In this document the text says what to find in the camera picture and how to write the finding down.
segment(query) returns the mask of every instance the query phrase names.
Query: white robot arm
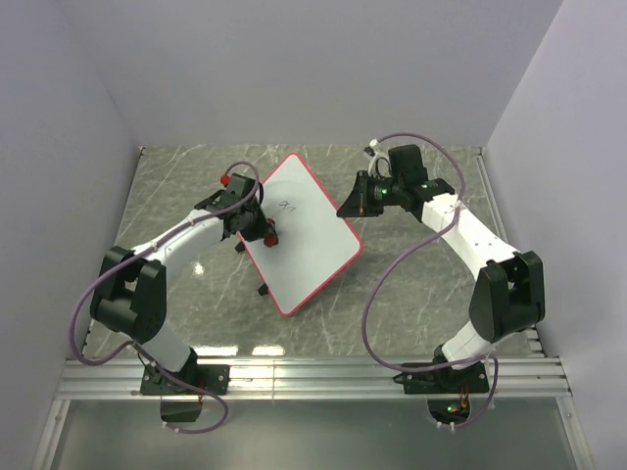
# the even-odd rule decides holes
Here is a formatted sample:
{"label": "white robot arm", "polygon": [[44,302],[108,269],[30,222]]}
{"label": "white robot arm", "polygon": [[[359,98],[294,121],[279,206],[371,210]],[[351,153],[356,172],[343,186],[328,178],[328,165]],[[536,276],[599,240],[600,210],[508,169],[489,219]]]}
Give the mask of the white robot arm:
{"label": "white robot arm", "polygon": [[[440,232],[451,224],[459,207],[458,223],[442,238],[466,264],[476,284],[469,321],[436,350],[435,362],[485,355],[507,336],[544,318],[543,267],[535,253],[522,254],[505,243],[458,201],[445,180],[429,179],[417,146],[391,149],[389,156],[371,147],[366,151],[373,160],[385,160],[390,175],[382,176],[377,164],[359,171],[338,216],[379,216],[386,206],[401,206]],[[471,365],[468,362],[452,368],[461,371]]]}
{"label": "white robot arm", "polygon": [[130,250],[111,248],[103,259],[101,274],[151,246],[157,250],[103,282],[94,291],[90,308],[96,321],[124,333],[164,369],[192,385],[200,382],[197,356],[166,324],[168,286],[194,257],[235,233],[247,241],[264,240],[268,247],[278,244],[274,222],[261,208],[263,187],[259,198],[250,199],[237,210],[207,217],[242,201],[254,188],[255,180],[241,174],[224,178],[223,190],[198,203],[164,234]]}

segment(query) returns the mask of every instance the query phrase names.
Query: black mount plate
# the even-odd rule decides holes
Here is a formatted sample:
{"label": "black mount plate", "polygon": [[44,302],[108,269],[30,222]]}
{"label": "black mount plate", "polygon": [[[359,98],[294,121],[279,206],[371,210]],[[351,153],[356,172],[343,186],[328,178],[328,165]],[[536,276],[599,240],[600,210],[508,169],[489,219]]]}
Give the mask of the black mount plate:
{"label": "black mount plate", "polygon": [[[196,384],[216,395],[226,395],[230,366],[222,364],[195,365]],[[139,389],[146,396],[198,395],[169,382],[152,365],[144,368],[144,376]],[[200,399],[194,401],[173,401],[163,399],[160,403],[161,419],[167,423],[193,423],[203,409]]]}
{"label": "black mount plate", "polygon": [[[434,365],[433,362],[412,362],[403,367],[418,368]],[[403,385],[405,395],[458,394],[461,386],[468,384],[471,394],[487,394],[490,384],[486,368],[481,362],[461,370],[451,367],[418,374],[402,373],[394,377],[394,383]]]}
{"label": "black mount plate", "polygon": [[[224,364],[196,365],[196,386],[213,392],[216,395],[226,395],[228,389],[230,366]],[[182,387],[169,382],[152,365],[144,368],[144,376],[139,389],[141,395],[167,396],[167,395],[198,395]]]}

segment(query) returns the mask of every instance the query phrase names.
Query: whiteboard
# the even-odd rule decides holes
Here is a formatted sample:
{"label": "whiteboard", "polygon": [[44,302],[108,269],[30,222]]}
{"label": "whiteboard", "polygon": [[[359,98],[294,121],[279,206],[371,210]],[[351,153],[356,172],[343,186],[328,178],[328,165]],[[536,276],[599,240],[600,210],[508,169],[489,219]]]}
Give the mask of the whiteboard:
{"label": "whiteboard", "polygon": [[298,154],[288,155],[264,181],[262,209],[276,223],[279,243],[244,242],[269,294],[293,315],[362,252],[355,229]]}

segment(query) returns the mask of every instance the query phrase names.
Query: white wall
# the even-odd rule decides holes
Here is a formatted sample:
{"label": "white wall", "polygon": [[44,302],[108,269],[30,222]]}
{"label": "white wall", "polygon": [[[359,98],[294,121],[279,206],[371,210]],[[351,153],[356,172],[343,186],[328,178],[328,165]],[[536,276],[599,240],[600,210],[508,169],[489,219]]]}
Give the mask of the white wall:
{"label": "white wall", "polygon": [[600,469],[627,468],[627,2],[565,0],[488,144],[508,233],[546,264],[561,355]]}
{"label": "white wall", "polygon": [[561,0],[61,0],[141,143],[485,145]]}
{"label": "white wall", "polygon": [[0,64],[0,468],[22,470],[136,151],[55,1],[3,2]]}

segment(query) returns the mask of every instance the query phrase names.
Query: gray marble surface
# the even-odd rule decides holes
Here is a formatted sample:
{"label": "gray marble surface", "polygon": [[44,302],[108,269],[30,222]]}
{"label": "gray marble surface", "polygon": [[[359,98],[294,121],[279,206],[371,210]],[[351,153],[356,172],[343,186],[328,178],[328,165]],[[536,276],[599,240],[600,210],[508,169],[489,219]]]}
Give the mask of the gray marble surface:
{"label": "gray marble surface", "polygon": [[[449,150],[467,180],[466,204],[494,230],[474,149]],[[237,160],[254,163],[262,176],[290,152],[300,153],[336,203],[348,196],[367,160],[362,146],[197,145],[149,147],[141,158],[121,222],[118,244],[133,247],[164,232],[212,194],[219,176]],[[455,172],[433,149],[423,149],[431,177],[458,186]],[[352,221],[363,238],[362,255],[293,317],[282,317],[270,297],[260,297],[260,277],[234,237],[191,262],[169,287],[168,323],[202,353],[290,356],[365,355],[360,323],[365,300],[384,269],[430,231],[396,208]],[[431,355],[467,321],[473,280],[445,242],[431,244],[399,265],[380,290],[368,331],[383,354]],[[104,355],[122,341],[92,325],[86,353]],[[509,338],[500,355],[531,353],[524,335]]]}

